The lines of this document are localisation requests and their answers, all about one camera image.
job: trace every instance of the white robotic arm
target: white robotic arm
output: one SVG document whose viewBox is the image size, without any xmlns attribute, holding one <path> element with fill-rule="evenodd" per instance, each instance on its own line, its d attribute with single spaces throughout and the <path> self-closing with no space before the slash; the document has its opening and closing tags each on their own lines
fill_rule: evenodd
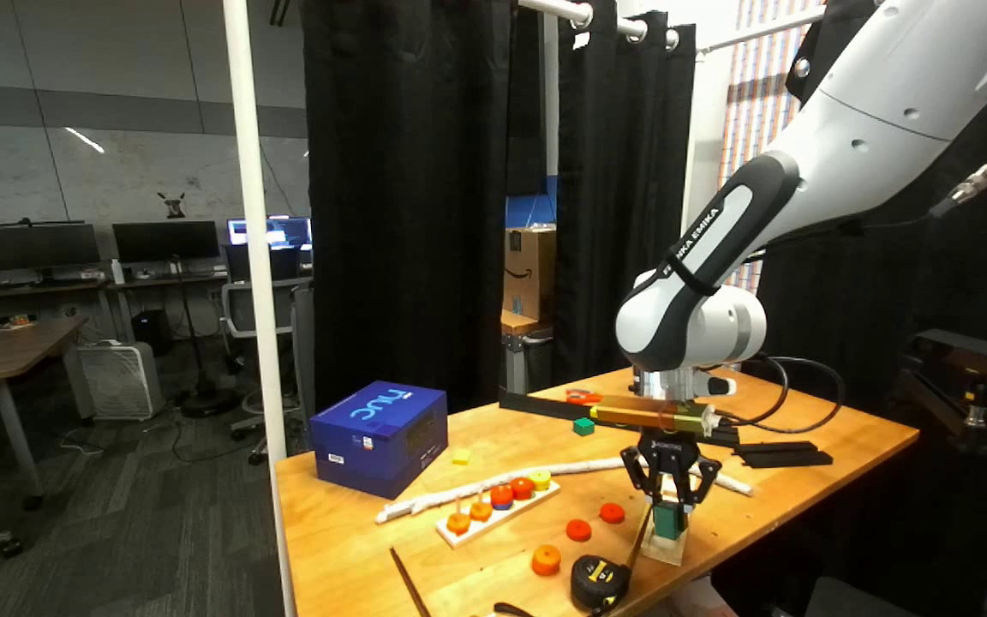
<svg viewBox="0 0 987 617">
<path fill-rule="evenodd" d="M 802 112 L 709 200 L 665 262 L 643 270 L 617 311 L 617 342 L 641 395 L 689 402 L 706 372 L 748 359 L 764 308 L 716 289 L 748 252 L 784 234 L 883 204 L 987 105 L 987 0 L 883 0 Z M 987 186 L 987 168 L 936 211 Z"/>
</svg>

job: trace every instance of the wooden tabletop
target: wooden tabletop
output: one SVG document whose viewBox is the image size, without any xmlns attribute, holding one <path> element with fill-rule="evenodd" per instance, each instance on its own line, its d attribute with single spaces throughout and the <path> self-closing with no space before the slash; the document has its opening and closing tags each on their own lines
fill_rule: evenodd
<svg viewBox="0 0 987 617">
<path fill-rule="evenodd" d="M 754 377 L 738 380 L 739 395 L 720 397 L 716 409 L 750 418 L 776 395 L 775 382 Z M 629 372 L 617 370 L 594 380 L 561 382 L 546 395 L 561 397 L 565 388 L 627 395 L 627 382 Z M 792 395 L 775 426 L 805 426 L 826 412 L 828 402 Z M 776 435 L 743 429 L 743 441 L 768 439 Z M 700 503 L 693 513 L 685 561 L 665 564 L 641 554 L 629 578 L 629 596 L 617 612 L 641 612 L 689 578 L 716 569 L 739 547 L 900 452 L 917 439 L 917 430 L 844 409 L 828 426 L 802 439 L 828 447 L 837 461 L 748 469 L 738 457 L 728 457 L 728 447 L 701 446 L 701 457 L 720 458 L 723 473 L 748 479 L 754 492 L 739 498 L 711 487 L 706 503 Z M 450 418 L 450 447 L 401 498 L 451 490 L 526 465 L 610 458 L 634 441 L 638 430 L 597 429 L 594 435 L 577 435 L 570 422 L 486 403 Z M 436 519 L 442 519 L 451 507 L 377 523 L 373 517 L 390 500 L 322 482 L 316 475 L 313 452 L 284 458 L 276 465 L 276 500 L 299 612 L 417 612 L 390 561 L 390 545 L 403 557 L 436 617 L 486 617 L 495 598 L 518 604 L 530 612 L 578 612 L 570 604 L 570 564 L 577 554 L 607 554 L 622 561 L 649 498 L 629 487 L 622 469 L 554 479 L 561 487 L 554 498 L 451 547 L 436 531 Z M 607 500 L 627 510 L 622 523 L 599 519 L 599 503 Z M 594 523 L 594 538 L 570 541 L 570 517 L 587 517 Z M 558 577 L 540 578 L 530 573 L 526 561 L 538 545 L 554 545 L 561 550 Z"/>
<path fill-rule="evenodd" d="M 42 316 L 29 325 L 0 327 L 0 380 L 19 377 L 53 354 L 82 319 L 70 316 Z"/>
</svg>

